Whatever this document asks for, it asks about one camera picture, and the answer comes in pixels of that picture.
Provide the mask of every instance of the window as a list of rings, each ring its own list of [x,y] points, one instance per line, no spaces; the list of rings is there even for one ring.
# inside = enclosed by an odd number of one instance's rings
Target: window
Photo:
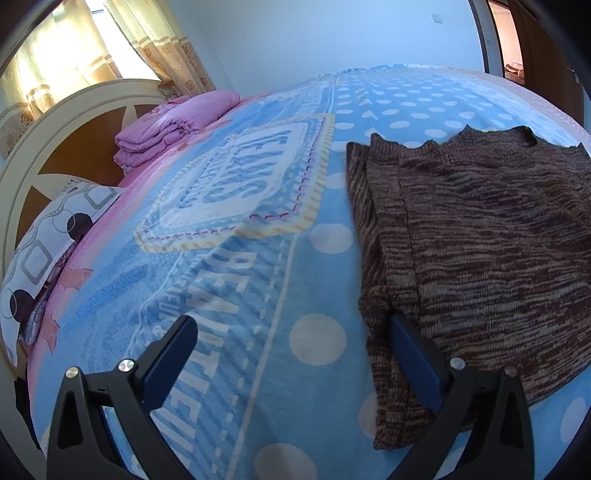
[[[86,0],[86,4],[92,12],[92,19],[99,29],[107,50],[123,78],[158,80],[157,75],[145,64],[121,33],[115,20],[106,10],[103,0]]]

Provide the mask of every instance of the blue bedspread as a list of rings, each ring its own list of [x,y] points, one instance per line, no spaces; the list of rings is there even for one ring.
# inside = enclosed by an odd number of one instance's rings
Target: blue bedspread
[[[152,417],[195,478],[386,478],[407,450],[372,448],[376,401],[356,305],[360,252],[345,145],[378,132],[416,147],[465,125],[523,124],[551,142],[577,143],[503,87],[422,66],[326,75],[237,111],[167,167],[85,265],[92,275],[55,320],[53,353],[34,353],[41,442],[67,367],[90,373],[136,358],[188,313],[199,341]],[[536,478],[578,429],[589,385],[591,369],[531,408]]]

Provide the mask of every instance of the white headboard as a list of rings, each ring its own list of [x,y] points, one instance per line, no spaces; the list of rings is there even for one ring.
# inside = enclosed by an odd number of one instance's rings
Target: white headboard
[[[70,179],[122,180],[115,135],[164,99],[155,80],[114,80],[69,96],[31,125],[0,170],[0,281],[22,236]]]

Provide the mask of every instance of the blue gripper pad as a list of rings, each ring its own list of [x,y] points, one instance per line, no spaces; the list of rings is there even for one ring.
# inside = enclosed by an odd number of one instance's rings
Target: blue gripper pad
[[[447,359],[402,314],[390,319],[390,348],[423,407],[437,413],[451,383]]]
[[[184,315],[139,357],[137,374],[146,411],[162,407],[196,343],[197,323]]]

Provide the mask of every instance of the screw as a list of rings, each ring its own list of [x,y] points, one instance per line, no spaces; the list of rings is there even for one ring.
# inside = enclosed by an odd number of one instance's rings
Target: screw
[[[70,367],[68,370],[66,370],[66,377],[74,378],[77,377],[79,373],[80,370],[78,369],[78,367]]]
[[[466,362],[463,358],[455,356],[452,359],[450,359],[449,366],[452,367],[454,370],[464,370],[466,368]]]
[[[121,372],[129,372],[134,366],[135,366],[135,362],[129,358],[126,358],[125,360],[122,360],[121,362],[119,362],[119,365],[117,365],[117,368]]]
[[[505,367],[505,375],[508,377],[516,377],[517,376],[517,367],[513,365],[507,365]]]

